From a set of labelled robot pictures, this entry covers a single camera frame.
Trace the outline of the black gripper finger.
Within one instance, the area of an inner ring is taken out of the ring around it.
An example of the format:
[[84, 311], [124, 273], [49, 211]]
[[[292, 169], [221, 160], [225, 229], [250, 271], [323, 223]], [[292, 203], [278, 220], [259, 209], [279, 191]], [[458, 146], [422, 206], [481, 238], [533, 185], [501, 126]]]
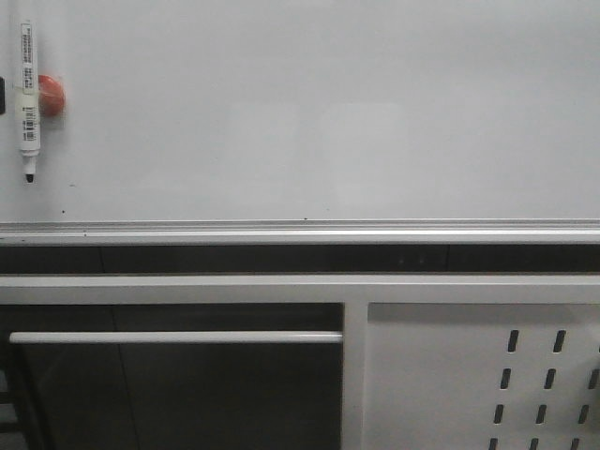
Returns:
[[0, 77], [0, 115], [6, 113], [6, 84], [5, 79]]

